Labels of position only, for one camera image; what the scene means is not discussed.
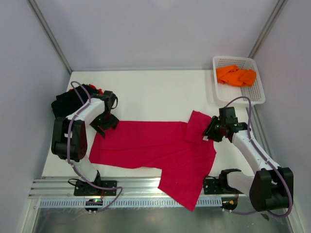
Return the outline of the magenta t shirt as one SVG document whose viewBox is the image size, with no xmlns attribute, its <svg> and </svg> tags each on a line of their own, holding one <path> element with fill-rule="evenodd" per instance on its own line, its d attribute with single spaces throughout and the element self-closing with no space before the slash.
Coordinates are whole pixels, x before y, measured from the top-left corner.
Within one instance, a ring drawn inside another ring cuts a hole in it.
<svg viewBox="0 0 311 233">
<path fill-rule="evenodd" d="M 188 122 L 121 121 L 106 136 L 96 134 L 89 159 L 94 164 L 161 170 L 158 188 L 190 211 L 216 150 L 203 132 L 211 117 L 193 111 Z"/>
</svg>

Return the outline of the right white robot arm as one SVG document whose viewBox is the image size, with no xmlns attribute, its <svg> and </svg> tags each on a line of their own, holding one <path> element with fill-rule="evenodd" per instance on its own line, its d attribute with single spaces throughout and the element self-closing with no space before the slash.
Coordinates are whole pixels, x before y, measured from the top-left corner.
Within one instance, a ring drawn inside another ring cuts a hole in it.
<svg viewBox="0 0 311 233">
<path fill-rule="evenodd" d="M 247 176 L 238 168 L 222 170 L 217 177 L 218 188 L 224 193 L 238 191 L 247 195 L 255 211 L 272 211 L 293 207 L 294 174 L 281 167 L 255 139 L 246 122 L 240 122 L 234 107 L 219 109 L 203 132 L 209 141 L 228 139 L 244 156 L 253 175 Z"/>
</svg>

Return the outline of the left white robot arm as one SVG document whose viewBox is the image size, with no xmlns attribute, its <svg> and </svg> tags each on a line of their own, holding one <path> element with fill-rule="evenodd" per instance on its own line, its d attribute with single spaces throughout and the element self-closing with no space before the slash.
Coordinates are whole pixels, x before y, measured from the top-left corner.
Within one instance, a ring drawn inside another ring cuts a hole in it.
<svg viewBox="0 0 311 233">
<path fill-rule="evenodd" d="M 78 176 L 75 195 L 99 195 L 102 191 L 118 189 L 114 183 L 101 179 L 87 155 L 87 126 L 91 126 L 102 138 L 105 131 L 116 129 L 119 120 L 111 114 L 118 106 L 118 98 L 112 91 L 103 94 L 88 95 L 86 103 L 66 117 L 57 117 L 54 121 L 51 151 L 73 168 Z"/>
</svg>

